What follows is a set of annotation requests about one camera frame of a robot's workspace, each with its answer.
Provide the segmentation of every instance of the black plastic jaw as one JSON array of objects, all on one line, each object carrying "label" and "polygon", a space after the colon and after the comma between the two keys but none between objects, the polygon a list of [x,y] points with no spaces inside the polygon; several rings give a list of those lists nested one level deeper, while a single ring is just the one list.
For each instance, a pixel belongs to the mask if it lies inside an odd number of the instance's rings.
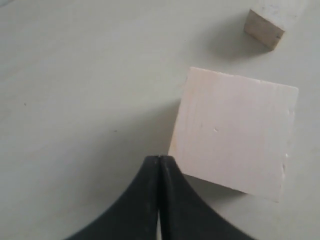
[{"label": "black plastic jaw", "polygon": [[171,156],[148,156],[123,195],[68,240],[253,240],[212,210]]}]

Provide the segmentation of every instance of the white table surface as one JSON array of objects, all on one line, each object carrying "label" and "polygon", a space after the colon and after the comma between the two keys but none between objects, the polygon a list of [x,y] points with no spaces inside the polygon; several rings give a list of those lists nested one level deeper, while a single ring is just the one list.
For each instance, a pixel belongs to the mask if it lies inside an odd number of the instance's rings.
[{"label": "white table surface", "polygon": [[320,237],[320,2],[273,52],[254,0],[13,0],[0,8],[0,239],[60,240],[166,154],[190,66],[300,89],[280,203],[188,177],[258,240]]}]

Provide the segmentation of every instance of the wooden cube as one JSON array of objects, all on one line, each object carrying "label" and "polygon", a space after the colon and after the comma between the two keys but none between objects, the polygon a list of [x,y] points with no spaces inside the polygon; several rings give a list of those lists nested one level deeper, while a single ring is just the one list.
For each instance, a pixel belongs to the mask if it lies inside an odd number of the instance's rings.
[{"label": "wooden cube", "polygon": [[184,174],[278,201],[298,92],[191,68],[168,154]]},{"label": "wooden cube", "polygon": [[306,0],[259,0],[249,11],[244,31],[274,50],[305,6]]}]

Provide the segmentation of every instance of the white surface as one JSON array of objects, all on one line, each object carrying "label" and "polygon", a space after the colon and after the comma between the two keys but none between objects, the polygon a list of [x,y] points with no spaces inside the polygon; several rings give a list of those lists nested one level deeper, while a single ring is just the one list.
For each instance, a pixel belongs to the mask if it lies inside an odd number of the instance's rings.
[{"label": "white surface", "polygon": [[184,174],[278,202],[298,92],[192,67],[169,155]]},{"label": "white surface", "polygon": [[299,88],[280,203],[188,179],[259,240],[318,239],[320,3],[268,53],[243,33],[253,4],[14,0],[0,8],[0,239],[63,239],[107,208],[145,155],[168,151],[190,66]]},{"label": "white surface", "polygon": [[258,0],[252,10],[285,32],[303,14],[307,0]]}]

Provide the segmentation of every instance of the light wood block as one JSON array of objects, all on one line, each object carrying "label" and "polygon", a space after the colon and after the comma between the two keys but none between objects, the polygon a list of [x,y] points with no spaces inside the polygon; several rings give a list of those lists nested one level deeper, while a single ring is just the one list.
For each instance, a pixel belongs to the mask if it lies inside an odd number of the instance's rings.
[{"label": "light wood block", "polygon": [[184,174],[278,201],[298,92],[191,68],[168,154]]},{"label": "light wood block", "polygon": [[306,0],[259,0],[249,11],[244,31],[274,50],[306,5]]}]

